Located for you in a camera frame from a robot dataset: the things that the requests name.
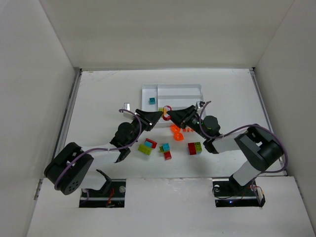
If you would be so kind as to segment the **red rounded lego brick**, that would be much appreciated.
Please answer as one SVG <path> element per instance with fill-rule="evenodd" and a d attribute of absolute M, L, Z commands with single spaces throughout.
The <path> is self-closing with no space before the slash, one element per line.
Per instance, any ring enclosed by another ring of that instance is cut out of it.
<path fill-rule="evenodd" d="M 171 120 L 171 116 L 168 114 L 168 112 L 170 112 L 172 110 L 172 108 L 169 105 L 166 105 L 163 107 L 163 120 L 164 121 L 169 121 Z"/>

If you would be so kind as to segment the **lime small lego brick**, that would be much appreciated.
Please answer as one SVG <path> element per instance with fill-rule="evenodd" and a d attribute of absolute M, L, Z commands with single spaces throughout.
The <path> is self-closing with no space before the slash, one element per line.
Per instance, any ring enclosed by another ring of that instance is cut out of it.
<path fill-rule="evenodd" d="M 159 112 L 162 112 L 162 114 L 161 114 L 161 118 L 162 118 L 162 117 L 163 117 L 163 112 L 164 112 L 163 107 L 159 107 L 158 111 L 159 111 Z"/>

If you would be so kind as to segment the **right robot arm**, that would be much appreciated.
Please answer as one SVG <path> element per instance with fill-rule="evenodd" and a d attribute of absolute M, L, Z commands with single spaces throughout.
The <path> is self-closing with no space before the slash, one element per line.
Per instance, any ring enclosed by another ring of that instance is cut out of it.
<path fill-rule="evenodd" d="M 235 192 L 253 184 L 254 179 L 267 173 L 267 169 L 287 153 L 275 135 L 258 124 L 244 125 L 227 134 L 220 133 L 218 119 L 214 116 L 201 117 L 195 106 L 182 110 L 171 110 L 167 114 L 179 128 L 189 127 L 205 139 L 203 145 L 212 154 L 241 151 L 246 162 L 229 177 L 228 184 Z"/>

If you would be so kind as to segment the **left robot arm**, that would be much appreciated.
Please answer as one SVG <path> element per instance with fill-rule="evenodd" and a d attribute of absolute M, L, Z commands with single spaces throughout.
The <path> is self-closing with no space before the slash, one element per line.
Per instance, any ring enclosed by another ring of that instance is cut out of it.
<path fill-rule="evenodd" d="M 123 161 L 130 154 L 130 147 L 138 141 L 140 135 L 144 131 L 151 131 L 163 115 L 162 111 L 119 111 L 132 114 L 133 120 L 121 123 L 109 143 L 101 147 L 84 148 L 70 142 L 49 163 L 44 170 L 44 176 L 54 185 L 55 190 L 61 191 L 64 195 L 77 190 L 97 156 L 104 156 L 106 161 L 113 163 Z"/>

